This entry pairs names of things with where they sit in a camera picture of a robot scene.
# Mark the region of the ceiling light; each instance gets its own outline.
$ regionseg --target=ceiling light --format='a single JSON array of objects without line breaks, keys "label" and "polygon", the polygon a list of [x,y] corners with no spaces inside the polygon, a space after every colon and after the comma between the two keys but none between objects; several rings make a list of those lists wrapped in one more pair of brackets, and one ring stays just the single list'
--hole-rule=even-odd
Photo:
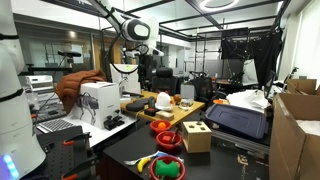
[{"label": "ceiling light", "polygon": [[233,0],[232,2],[227,3],[225,5],[222,5],[222,6],[216,6],[216,7],[208,7],[208,6],[206,6],[208,4],[208,2],[210,2],[210,1],[214,1],[214,0],[204,0],[204,1],[202,1],[200,3],[200,8],[202,10],[211,11],[211,12],[221,11],[221,10],[224,10],[224,9],[228,9],[228,8],[234,6],[235,4],[237,4],[239,2],[239,0]]}]

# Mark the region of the white robot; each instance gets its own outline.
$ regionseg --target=white robot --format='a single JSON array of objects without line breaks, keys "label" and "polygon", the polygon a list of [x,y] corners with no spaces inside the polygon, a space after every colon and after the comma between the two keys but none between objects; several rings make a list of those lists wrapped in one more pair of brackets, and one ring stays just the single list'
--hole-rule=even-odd
[{"label": "white robot", "polygon": [[[156,49],[159,23],[155,18],[124,20],[108,0],[89,2],[122,38],[142,42],[147,55],[163,55]],[[4,0],[0,5],[0,179],[20,179],[46,157],[33,133],[27,99],[17,77],[23,67],[11,1]]]}]

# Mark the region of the green object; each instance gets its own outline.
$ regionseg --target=green object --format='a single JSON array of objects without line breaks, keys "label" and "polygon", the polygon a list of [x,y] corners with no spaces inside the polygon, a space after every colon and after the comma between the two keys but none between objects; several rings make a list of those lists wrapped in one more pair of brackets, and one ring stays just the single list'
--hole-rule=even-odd
[{"label": "green object", "polygon": [[156,162],[156,176],[167,176],[171,178],[176,178],[179,175],[180,168],[172,161],[170,164],[166,164],[163,160],[157,160]]}]

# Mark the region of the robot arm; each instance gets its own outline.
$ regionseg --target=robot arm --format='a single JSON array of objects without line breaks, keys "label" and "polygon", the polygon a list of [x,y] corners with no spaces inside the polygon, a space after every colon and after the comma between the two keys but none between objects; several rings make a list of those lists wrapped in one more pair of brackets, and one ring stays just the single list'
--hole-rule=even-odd
[{"label": "robot arm", "polygon": [[159,34],[159,23],[154,17],[140,19],[123,19],[110,5],[108,0],[88,0],[115,28],[117,33],[128,41],[142,41],[148,48],[141,46],[141,51],[147,55],[163,56],[156,48]]}]

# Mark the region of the black curtain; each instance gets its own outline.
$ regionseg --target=black curtain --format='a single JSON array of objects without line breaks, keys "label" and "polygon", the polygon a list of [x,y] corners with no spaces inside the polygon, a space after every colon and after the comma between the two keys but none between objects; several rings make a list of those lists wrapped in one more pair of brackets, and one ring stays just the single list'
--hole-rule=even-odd
[{"label": "black curtain", "polygon": [[264,86],[270,70],[276,72],[278,55],[282,49],[282,30],[246,40],[225,37],[221,41],[222,59],[254,59],[258,82]]}]

